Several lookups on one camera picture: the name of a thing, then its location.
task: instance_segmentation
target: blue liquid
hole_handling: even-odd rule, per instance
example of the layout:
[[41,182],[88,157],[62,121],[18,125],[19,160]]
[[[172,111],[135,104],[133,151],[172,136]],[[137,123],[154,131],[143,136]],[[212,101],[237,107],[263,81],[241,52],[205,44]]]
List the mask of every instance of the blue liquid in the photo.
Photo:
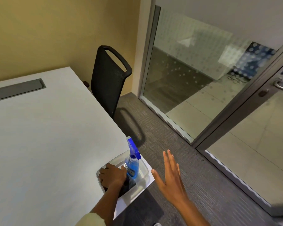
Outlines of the blue liquid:
[[136,179],[139,174],[139,161],[138,159],[133,159],[130,156],[125,160],[125,167],[127,169],[127,174]]

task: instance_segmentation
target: glass panel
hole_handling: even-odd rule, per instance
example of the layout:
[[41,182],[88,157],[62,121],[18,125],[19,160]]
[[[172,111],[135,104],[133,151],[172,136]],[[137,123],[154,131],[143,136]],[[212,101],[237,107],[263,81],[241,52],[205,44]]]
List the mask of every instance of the glass panel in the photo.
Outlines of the glass panel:
[[268,203],[283,204],[283,91],[207,151]]
[[196,138],[275,53],[162,8],[143,95]]

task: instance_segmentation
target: metal door handle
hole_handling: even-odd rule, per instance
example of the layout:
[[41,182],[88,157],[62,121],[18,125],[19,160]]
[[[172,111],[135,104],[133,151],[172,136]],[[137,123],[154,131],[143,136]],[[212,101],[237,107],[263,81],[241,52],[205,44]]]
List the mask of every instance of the metal door handle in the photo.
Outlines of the metal door handle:
[[274,86],[277,87],[277,88],[280,89],[280,90],[283,90],[283,87],[279,85],[280,82],[281,82],[281,81],[279,81],[279,80],[275,81],[275,82],[274,82]]

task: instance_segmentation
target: white table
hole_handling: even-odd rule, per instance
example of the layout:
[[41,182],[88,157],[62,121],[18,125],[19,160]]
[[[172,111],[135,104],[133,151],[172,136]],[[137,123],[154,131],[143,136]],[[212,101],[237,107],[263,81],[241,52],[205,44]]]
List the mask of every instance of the white table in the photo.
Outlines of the white table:
[[[70,67],[0,87],[38,78],[45,89],[0,101],[0,225],[75,225],[103,196],[96,171],[128,150]],[[115,217],[132,201],[119,198]]]

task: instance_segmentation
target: forearm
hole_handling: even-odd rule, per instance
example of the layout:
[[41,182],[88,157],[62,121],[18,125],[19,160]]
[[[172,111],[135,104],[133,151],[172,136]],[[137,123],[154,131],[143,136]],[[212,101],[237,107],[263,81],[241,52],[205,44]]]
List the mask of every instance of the forearm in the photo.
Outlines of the forearm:
[[187,226],[210,226],[192,201],[182,201],[175,205],[175,208],[181,214]]
[[91,210],[91,213],[98,214],[105,221],[106,226],[112,225],[120,190],[121,186],[119,185],[110,186],[97,205]]

